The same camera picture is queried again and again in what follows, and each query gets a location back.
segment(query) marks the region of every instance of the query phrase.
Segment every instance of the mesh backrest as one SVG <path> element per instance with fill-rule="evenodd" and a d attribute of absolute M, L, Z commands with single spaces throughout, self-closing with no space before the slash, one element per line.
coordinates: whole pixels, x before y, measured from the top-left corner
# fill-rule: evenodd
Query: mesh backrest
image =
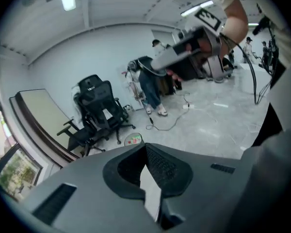
<path fill-rule="evenodd" d="M 95 118 L 97 126 L 105 124 L 105 114 L 103 112 L 105 109 L 118 121 L 122 116 L 122 112 L 114 100 L 109 81 L 103 81 L 94 88 L 83 92 L 80 96 L 80 103 Z"/>
<path fill-rule="evenodd" d="M 102 80 L 96 74 L 89 76 L 79 82 L 80 91 L 83 92 L 88 88 L 92 88 L 100 84 Z"/>

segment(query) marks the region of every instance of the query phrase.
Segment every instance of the glossy tile floor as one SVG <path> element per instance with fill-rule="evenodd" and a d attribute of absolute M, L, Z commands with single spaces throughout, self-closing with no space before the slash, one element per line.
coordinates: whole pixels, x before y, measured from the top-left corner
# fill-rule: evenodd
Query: glossy tile floor
<path fill-rule="evenodd" d="M 131 112 L 130 123 L 136 129 L 120 130 L 122 145 L 117 144 L 115 133 L 109 141 L 102 141 L 97 147 L 112 150 L 123 146 L 126 136 L 139 132 L 145 142 L 158 143 L 178 150 L 204 155 L 213 155 L 240 159 L 243 151 L 250 147 L 256 139 L 264 121 L 268 108 L 264 97 L 259 105 L 254 104 L 252 94 L 241 91 L 244 76 L 243 69 L 236 69 L 230 79 L 224 83 L 194 80 L 183 82 L 183 90 L 178 95 L 162 98 L 162 103 L 168 111 L 168 117 L 159 117 L 153 112 L 151 117 L 159 129 L 168 129 L 177 117 L 185 113 L 186 104 L 190 109 L 170 131 L 146 129 L 150 121 L 144 110 Z M 91 150 L 90 154 L 100 153 Z M 145 190 L 145 208 L 153 219 L 156 219 L 161 190 L 145 167 L 141 173 L 141 188 Z"/>

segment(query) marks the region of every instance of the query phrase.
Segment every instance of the white ceiling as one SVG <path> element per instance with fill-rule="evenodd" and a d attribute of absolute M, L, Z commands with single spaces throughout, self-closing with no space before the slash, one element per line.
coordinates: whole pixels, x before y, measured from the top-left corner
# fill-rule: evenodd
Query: white ceiling
<path fill-rule="evenodd" d="M 76 0 L 65 11 L 61 0 L 15 0 L 0 24 L 0 50 L 19 54 L 31 63 L 56 44 L 100 27 L 148 23 L 182 28 L 180 13 L 207 0 Z M 253 0 L 241 0 L 249 22 L 258 22 Z M 225 20 L 220 6 L 207 9 Z"/>

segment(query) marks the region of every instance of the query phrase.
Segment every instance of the office chair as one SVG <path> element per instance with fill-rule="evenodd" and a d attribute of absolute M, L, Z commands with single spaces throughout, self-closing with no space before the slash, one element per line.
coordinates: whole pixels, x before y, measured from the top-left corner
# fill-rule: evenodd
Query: office chair
<path fill-rule="evenodd" d="M 119 99 L 113 97 L 112 87 L 109 81 L 102 81 L 95 88 L 89 88 L 79 95 L 79 105 L 83 107 L 93 118 L 97 127 L 116 131 L 117 143 L 119 140 L 119 129 L 136 127 L 132 124 L 123 125 L 128 122 L 128 114 L 122 108 Z M 112 117 L 106 118 L 104 111 L 107 110 Z"/>
<path fill-rule="evenodd" d="M 92 88 L 93 86 L 95 87 L 101 82 L 102 80 L 96 74 L 88 76 L 79 82 L 80 91 L 83 92 L 84 90 Z"/>
<path fill-rule="evenodd" d="M 57 133 L 57 136 L 60 136 L 61 134 L 65 133 L 70 137 L 69 142 L 68 142 L 68 147 L 67 147 L 68 151 L 72 151 L 78 146 L 82 146 L 84 148 L 84 154 L 82 156 L 88 156 L 89 151 L 91 149 L 96 149 L 101 152 L 105 152 L 105 150 L 95 147 L 94 144 L 96 144 L 102 138 L 107 138 L 107 135 L 109 133 L 107 130 L 102 129 L 98 131 L 96 129 L 95 131 L 93 130 L 93 127 L 89 127 L 84 122 L 83 122 L 84 128 L 79 130 L 72 123 L 72 121 L 73 119 L 64 123 L 64 126 L 67 124 L 70 124 L 70 125 Z M 70 132 L 69 129 L 71 127 L 74 128 L 77 132 L 75 133 Z"/>

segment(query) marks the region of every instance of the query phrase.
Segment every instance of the blue jeans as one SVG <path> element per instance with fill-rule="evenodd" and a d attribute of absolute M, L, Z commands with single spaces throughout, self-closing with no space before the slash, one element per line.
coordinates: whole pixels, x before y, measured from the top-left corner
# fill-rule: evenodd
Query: blue jeans
<path fill-rule="evenodd" d="M 161 104 L 156 77 L 142 70 L 139 75 L 139 82 L 141 89 L 145 93 L 147 102 L 152 106 L 153 109 L 156 109 L 156 107 Z"/>

